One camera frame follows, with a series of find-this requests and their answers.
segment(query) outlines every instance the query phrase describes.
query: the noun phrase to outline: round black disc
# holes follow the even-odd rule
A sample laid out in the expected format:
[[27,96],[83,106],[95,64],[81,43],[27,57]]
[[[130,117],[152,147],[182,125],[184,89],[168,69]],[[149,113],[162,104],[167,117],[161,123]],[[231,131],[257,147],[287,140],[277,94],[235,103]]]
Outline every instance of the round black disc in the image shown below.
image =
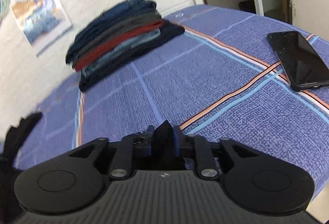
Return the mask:
[[102,175],[83,158],[55,159],[23,171],[14,190],[27,210],[57,215],[95,201],[104,187]]
[[225,176],[224,187],[240,206],[267,215],[306,209],[314,192],[303,169],[271,158],[245,158]]

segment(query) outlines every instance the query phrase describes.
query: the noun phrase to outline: poster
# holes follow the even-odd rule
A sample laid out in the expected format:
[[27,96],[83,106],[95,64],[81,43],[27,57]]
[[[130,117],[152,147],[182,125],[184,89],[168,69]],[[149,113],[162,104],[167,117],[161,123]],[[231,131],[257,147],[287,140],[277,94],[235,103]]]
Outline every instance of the poster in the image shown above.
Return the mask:
[[72,26],[59,0],[13,0],[11,10],[37,56]]

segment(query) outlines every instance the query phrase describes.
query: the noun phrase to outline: floor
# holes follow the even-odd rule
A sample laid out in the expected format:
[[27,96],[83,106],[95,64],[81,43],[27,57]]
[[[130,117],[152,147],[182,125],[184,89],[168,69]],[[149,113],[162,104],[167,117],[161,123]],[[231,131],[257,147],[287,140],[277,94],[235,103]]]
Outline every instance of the floor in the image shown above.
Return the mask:
[[329,221],[329,183],[309,204],[307,212],[322,223]]

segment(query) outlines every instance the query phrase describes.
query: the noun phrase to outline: stack of folded clothes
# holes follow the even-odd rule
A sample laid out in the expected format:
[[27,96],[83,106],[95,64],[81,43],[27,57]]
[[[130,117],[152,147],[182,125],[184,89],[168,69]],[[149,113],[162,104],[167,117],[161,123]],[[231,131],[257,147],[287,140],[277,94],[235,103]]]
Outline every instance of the stack of folded clothes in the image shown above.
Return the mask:
[[103,12],[77,34],[66,63],[81,71],[81,91],[184,33],[183,27],[163,20],[156,7],[151,0],[126,0]]

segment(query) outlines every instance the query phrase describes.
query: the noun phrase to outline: red folded garment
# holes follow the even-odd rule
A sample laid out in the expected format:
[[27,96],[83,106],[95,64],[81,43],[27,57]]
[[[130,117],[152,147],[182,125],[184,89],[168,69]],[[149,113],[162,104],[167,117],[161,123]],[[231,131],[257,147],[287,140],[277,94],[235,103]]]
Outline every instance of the red folded garment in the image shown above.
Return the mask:
[[89,53],[87,53],[85,56],[83,56],[81,59],[79,59],[77,61],[77,63],[75,64],[75,67],[74,67],[75,71],[77,71],[77,72],[80,71],[82,68],[89,65],[94,60],[97,60],[100,56],[102,56],[105,53],[107,53],[108,51],[114,49],[121,42],[123,42],[129,38],[141,35],[143,33],[150,32],[156,28],[161,27],[162,25],[163,25],[163,20],[155,21],[155,22],[147,24],[143,27],[136,28],[130,32],[124,33],[121,36],[118,36],[112,40],[105,42],[104,44],[97,46],[93,51],[90,51]]

